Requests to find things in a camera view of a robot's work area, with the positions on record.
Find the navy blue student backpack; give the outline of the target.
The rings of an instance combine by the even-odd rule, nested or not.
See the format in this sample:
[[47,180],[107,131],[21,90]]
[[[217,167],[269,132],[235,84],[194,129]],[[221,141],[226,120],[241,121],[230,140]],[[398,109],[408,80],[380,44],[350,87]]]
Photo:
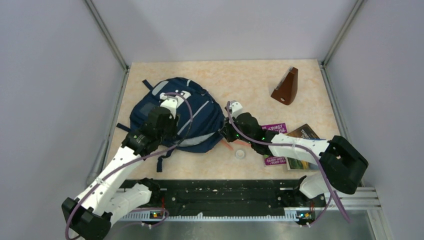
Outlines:
[[118,123],[117,128],[152,137],[161,144],[159,139],[150,135],[149,113],[153,108],[162,108],[160,93],[165,93],[180,100],[180,106],[176,110],[176,117],[179,119],[177,135],[172,145],[175,149],[204,154],[222,140],[219,130],[224,125],[225,116],[221,106],[198,83],[184,77],[174,77],[162,80],[155,86],[147,80],[143,80],[143,84],[149,92],[132,109],[129,115],[130,125]]

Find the dark brown book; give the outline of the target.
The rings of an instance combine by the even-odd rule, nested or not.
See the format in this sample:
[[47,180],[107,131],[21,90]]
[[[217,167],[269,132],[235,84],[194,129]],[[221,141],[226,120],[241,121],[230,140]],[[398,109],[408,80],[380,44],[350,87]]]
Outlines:
[[[303,139],[320,139],[320,137],[313,131],[308,125],[304,124],[292,132],[288,133],[291,137],[303,138]],[[289,171],[318,171],[319,168],[315,163],[310,163],[304,160],[298,160],[294,158],[287,158],[287,169]]]

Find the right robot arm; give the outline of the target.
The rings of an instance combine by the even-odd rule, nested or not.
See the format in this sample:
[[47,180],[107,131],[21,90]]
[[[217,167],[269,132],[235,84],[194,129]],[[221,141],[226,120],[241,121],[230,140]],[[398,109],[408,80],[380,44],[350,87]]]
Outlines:
[[353,195],[369,163],[344,137],[335,135],[330,140],[289,136],[259,125],[257,119],[245,112],[227,117],[220,134],[227,142],[241,140],[260,155],[284,157],[309,162],[318,167],[318,173],[299,181],[293,200],[307,206],[313,198],[333,191]]

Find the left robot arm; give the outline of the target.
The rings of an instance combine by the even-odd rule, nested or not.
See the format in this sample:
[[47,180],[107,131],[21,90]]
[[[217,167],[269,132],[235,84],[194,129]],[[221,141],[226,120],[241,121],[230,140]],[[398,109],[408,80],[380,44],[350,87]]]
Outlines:
[[103,240],[112,226],[137,207],[154,207],[160,193],[143,183],[137,183],[118,194],[128,175],[146,159],[160,155],[158,147],[168,137],[176,136],[179,121],[175,106],[154,107],[147,120],[131,130],[123,139],[111,162],[77,197],[66,198],[61,209],[65,218],[65,238]]

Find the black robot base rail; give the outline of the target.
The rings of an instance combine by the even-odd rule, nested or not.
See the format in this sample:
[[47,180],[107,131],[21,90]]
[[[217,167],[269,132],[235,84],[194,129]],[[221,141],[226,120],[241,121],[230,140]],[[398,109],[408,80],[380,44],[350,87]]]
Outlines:
[[257,180],[125,180],[125,191],[145,184],[152,195],[141,208],[164,208],[171,217],[273,217],[288,208],[307,211],[326,205],[323,194],[309,199],[298,190],[295,179]]

